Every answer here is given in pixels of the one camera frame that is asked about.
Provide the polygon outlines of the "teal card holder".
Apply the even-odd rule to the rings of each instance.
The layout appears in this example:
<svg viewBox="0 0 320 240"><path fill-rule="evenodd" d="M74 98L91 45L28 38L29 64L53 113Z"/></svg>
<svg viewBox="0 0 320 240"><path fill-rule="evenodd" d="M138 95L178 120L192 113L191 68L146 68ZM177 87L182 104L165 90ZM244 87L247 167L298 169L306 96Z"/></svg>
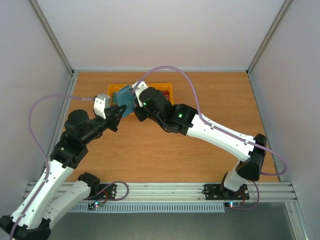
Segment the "teal card holder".
<svg viewBox="0 0 320 240"><path fill-rule="evenodd" d="M115 93L117 105L126 106L126 110L122 115L123 118L128 117L130 114L134 112L133 108L135 107L135 101L133 95L131 94L131 90L132 87L127 84Z"/></svg>

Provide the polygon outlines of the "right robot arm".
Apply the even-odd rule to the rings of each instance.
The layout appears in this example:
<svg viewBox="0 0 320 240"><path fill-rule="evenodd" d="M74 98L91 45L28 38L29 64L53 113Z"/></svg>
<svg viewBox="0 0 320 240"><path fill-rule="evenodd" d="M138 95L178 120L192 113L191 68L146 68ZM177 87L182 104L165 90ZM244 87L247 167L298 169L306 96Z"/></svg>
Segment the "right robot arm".
<svg viewBox="0 0 320 240"><path fill-rule="evenodd" d="M146 84L134 88L133 97L133 112L139 121L150 119L167 133L201 139L237 158L237 165L224 175L219 187L225 199L234 197L248 181L259 180L266 156L264 135L242 135L211 121L193 107L171 104L160 90Z"/></svg>

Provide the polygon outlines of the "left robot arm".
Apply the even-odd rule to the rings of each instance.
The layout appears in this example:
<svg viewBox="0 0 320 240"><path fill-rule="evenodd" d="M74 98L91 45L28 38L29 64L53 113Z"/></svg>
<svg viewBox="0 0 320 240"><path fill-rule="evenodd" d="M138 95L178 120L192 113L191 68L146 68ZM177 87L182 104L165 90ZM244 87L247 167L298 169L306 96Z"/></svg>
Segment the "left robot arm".
<svg viewBox="0 0 320 240"><path fill-rule="evenodd" d="M72 111L64 124L65 131L55 145L44 172L23 203L11 214L0 218L0 227L11 240L46 240L55 225L74 205L101 193L100 179L85 172L55 199L61 185L88 153L87 145L103 132L118 130L125 105L104 108L90 119L83 109Z"/></svg>

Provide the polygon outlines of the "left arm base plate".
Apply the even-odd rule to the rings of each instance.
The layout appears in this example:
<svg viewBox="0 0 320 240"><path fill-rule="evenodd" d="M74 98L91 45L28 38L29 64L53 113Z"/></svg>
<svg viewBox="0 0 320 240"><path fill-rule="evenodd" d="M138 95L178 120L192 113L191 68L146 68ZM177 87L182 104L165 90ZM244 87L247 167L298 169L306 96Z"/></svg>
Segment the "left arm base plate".
<svg viewBox="0 0 320 240"><path fill-rule="evenodd" d="M95 186L85 200L102 201L102 200L114 200L117 193L116 184L99 184Z"/></svg>

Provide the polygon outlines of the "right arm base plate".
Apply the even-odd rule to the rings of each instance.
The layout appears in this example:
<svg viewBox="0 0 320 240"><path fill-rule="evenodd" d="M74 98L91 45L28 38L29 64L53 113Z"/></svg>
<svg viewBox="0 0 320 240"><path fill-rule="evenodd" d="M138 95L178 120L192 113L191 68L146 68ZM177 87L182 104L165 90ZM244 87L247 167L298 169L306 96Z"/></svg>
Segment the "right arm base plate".
<svg viewBox="0 0 320 240"><path fill-rule="evenodd" d="M201 192L207 201L209 200L222 200L222 201L242 201L249 200L249 190L246 184L243 184L236 192L228 189L221 190L221 184L204 184Z"/></svg>

